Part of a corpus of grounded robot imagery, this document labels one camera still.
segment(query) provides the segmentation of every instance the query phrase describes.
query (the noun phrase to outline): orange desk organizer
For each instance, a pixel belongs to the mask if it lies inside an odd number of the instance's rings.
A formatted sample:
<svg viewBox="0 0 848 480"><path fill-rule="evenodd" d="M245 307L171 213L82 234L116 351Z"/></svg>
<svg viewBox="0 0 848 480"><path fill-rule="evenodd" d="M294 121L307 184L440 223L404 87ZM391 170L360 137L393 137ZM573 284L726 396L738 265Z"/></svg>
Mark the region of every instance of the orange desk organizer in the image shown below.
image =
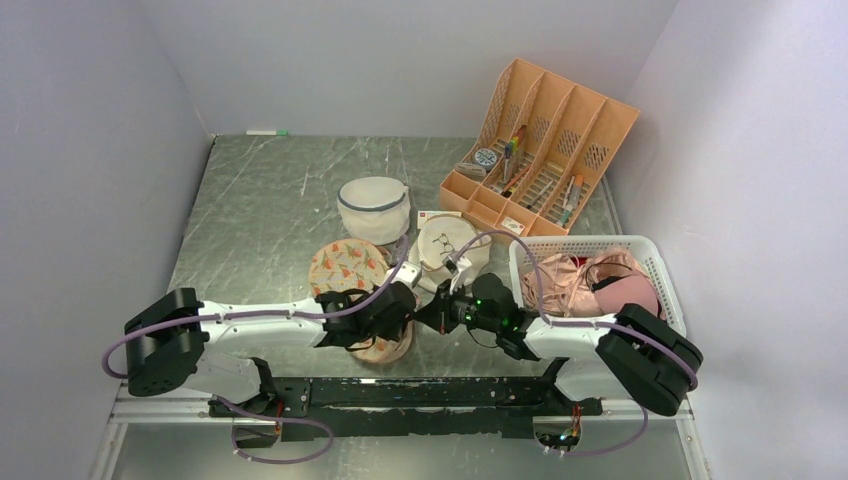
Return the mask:
<svg viewBox="0 0 848 480"><path fill-rule="evenodd" d="M633 107L515 59L498 79L480 136L462 161L473 162L480 148L502 156L509 139L527 125L523 154L512 159L518 162L513 175L527 165L529 170L509 198L492 189L506 186L502 161L482 182L451 171L442 182L439 203L462 212L481 230L502 228L510 217L524 225L521 236L567 235L638 116ZM577 174L583 175L580 200L560 227L565 190ZM526 208L551 180L552 188Z"/></svg>

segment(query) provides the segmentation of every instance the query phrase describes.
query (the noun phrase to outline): white plastic basket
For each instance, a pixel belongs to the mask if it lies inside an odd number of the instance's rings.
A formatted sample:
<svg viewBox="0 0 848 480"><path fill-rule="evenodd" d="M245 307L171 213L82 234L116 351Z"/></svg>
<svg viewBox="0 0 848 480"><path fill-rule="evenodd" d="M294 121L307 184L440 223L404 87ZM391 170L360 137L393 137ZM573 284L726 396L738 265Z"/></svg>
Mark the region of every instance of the white plastic basket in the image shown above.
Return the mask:
<svg viewBox="0 0 848 480"><path fill-rule="evenodd" d="M557 253L570 253L578 257L593 257L610 247L625 247L642 265L657 293L660 296L666 320L670 327L686 336L686 325L680 312L680 302L671 285L671 278L660 258L654 242L639 235L569 235L556 237L524 237L524 243L539 260ZM509 276L512 280L512 294L519 306L524 306L521 298L521 276L531 270L527 253L517 242L509 246Z"/></svg>

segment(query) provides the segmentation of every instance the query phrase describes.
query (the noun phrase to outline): marker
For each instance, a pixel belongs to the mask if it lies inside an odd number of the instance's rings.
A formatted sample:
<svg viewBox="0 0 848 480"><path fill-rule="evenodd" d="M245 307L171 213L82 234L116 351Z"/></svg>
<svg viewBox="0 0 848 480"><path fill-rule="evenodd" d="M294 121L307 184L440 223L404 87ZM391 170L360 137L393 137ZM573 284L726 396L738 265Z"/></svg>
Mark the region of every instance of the marker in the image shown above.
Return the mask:
<svg viewBox="0 0 848 480"><path fill-rule="evenodd" d="M533 205L535 205L535 204L536 204L536 202L538 202L538 201L539 201L539 199L540 199L540 198L542 198L542 195L544 195L544 194L548 191L548 189L549 189L549 188L551 188L551 186L552 186L553 184L554 184L554 181L553 181L553 180L551 180L550 182L548 182L548 184L547 184L547 185L545 185L545 188L543 188L543 189L542 189L542 191L541 191L541 192L539 192L539 194L538 194L538 195L536 195L536 198L534 198L532 202L527 203L527 205L526 205L526 206L527 206L527 210L530 210L531 208L533 208Z"/></svg>
<svg viewBox="0 0 848 480"><path fill-rule="evenodd" d="M510 163L512 163L510 161L512 157L512 148L513 147L511 143L508 143L506 147L504 147L504 166L503 172L501 173L501 180L503 181L503 183L509 182Z"/></svg>
<svg viewBox="0 0 848 480"><path fill-rule="evenodd" d="M577 208L577 204L580 203L580 191L583 190L583 175L577 174L574 179L574 185L571 190L571 194L568 196L568 203L565 205L565 209L562 212L562 218L559 220L559 226L562 227L568 220L571 218L571 212Z"/></svg>

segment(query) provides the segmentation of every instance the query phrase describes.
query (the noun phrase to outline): pink cloth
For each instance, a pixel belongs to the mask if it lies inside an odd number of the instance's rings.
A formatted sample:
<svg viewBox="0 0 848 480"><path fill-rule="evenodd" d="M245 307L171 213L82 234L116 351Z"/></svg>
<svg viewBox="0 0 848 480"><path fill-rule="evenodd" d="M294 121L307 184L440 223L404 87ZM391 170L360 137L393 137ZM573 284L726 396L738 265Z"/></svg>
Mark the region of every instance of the pink cloth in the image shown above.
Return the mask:
<svg viewBox="0 0 848 480"><path fill-rule="evenodd" d="M539 264L542 274L542 307L545 313L565 317L598 317L615 313L625 303L638 303L653 314L660 313L656 291L639 262L624 248L611 248L577 267L576 257L557 254ZM622 277L596 292L590 285L610 276ZM538 307L536 275L521 278L521 294L530 308Z"/></svg>

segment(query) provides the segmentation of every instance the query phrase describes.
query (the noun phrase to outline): white wall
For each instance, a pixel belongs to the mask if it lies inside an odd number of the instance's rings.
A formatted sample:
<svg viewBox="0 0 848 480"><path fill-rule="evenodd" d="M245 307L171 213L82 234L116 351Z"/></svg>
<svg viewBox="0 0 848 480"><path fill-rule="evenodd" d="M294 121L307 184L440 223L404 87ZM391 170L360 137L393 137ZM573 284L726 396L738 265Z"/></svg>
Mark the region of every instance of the white wall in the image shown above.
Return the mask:
<svg viewBox="0 0 848 480"><path fill-rule="evenodd" d="M517 56L621 98L677 0L144 0L210 131L477 136Z"/></svg>
<svg viewBox="0 0 848 480"><path fill-rule="evenodd" d="M848 4L683 0L626 100L624 228L703 349L714 477L848 478Z"/></svg>
<svg viewBox="0 0 848 480"><path fill-rule="evenodd" d="M134 0L3 2L0 477L87 478L100 353L164 293L207 151Z"/></svg>

